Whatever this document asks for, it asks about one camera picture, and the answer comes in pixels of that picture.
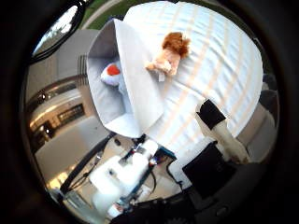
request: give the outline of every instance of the white plastic part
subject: white plastic part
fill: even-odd
[[[151,139],[148,139],[144,144],[142,144],[142,147],[146,149],[146,153],[144,153],[144,155],[146,155],[148,160],[156,153],[159,148],[158,144]]]

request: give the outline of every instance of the open box flap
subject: open box flap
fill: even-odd
[[[104,68],[120,57],[121,69],[133,113],[124,110],[122,95],[100,80]],[[151,54],[137,32],[113,20],[94,39],[87,59],[93,102],[103,125],[128,137],[141,136],[163,114],[157,78],[144,67]]]

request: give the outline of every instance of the plush toy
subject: plush toy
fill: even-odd
[[[102,72],[101,80],[110,86],[115,86],[119,88],[119,92],[126,94],[127,90],[125,88],[124,79],[121,70],[120,61],[110,63]]]
[[[159,81],[163,81],[164,75],[173,77],[178,70],[180,59],[189,53],[190,39],[182,32],[173,32],[165,36],[162,51],[146,64],[148,70],[154,70],[159,74]]]

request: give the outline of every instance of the grass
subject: grass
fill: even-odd
[[[102,6],[106,2],[107,2],[107,0],[94,0],[89,6],[87,6],[83,20],[82,20],[79,28],[81,28],[81,26],[85,23],[85,21],[91,17],[91,15],[94,13],[94,11],[96,11],[96,9],[98,9],[100,6]]]
[[[122,15],[124,16],[128,9],[132,6],[152,2],[150,0],[123,0],[117,5],[111,7],[109,10],[104,12],[100,17],[98,17],[93,23],[88,27],[88,29],[99,30],[107,22],[109,16]]]

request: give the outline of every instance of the black cable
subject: black cable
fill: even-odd
[[[151,194],[156,190],[156,187],[157,187],[157,179],[156,179],[156,176],[155,176],[155,173],[153,173],[153,171],[150,171],[150,174],[152,176],[152,179],[153,179],[153,189],[151,191]]]
[[[69,188],[70,189],[76,189],[77,187],[79,187],[80,185],[82,185],[85,180],[87,179],[87,177],[90,175],[90,173],[94,170],[96,164],[98,162],[95,162],[93,164],[93,167],[88,171],[88,172],[85,172],[78,180],[76,180]]]
[[[173,177],[173,175],[170,173],[170,171],[169,171],[169,166],[170,166],[170,164],[171,164],[172,162],[174,162],[174,161],[170,161],[170,162],[166,165],[166,171],[167,171],[168,175],[175,181],[175,183],[179,185],[180,190],[183,191],[182,182],[181,182],[181,181],[177,181],[177,180]]]
[[[77,13],[74,15],[73,20],[71,21],[72,26],[71,29],[69,30],[69,32],[67,32],[67,34],[65,34],[61,39],[59,39],[54,45],[52,45],[51,47],[49,47],[48,49],[37,53],[36,55],[34,55],[29,64],[33,64],[33,63],[38,63],[46,58],[48,58],[51,54],[53,54],[73,33],[76,32],[76,30],[78,29],[80,22],[82,21],[83,17],[84,17],[84,13],[85,13],[85,2],[82,0],[77,0],[74,3],[74,6],[77,6],[78,11]]]
[[[82,171],[82,169],[85,167],[85,165],[92,159],[92,157],[105,149],[105,146],[107,142],[115,135],[115,133],[111,132],[104,140],[102,140],[100,143],[98,143],[91,151],[88,152],[88,154],[85,155],[85,157],[78,163],[78,165],[75,167],[74,170],[69,174],[65,182],[61,185],[60,191],[63,195],[65,195],[69,190],[69,186],[73,182],[73,180],[76,178],[76,176]]]

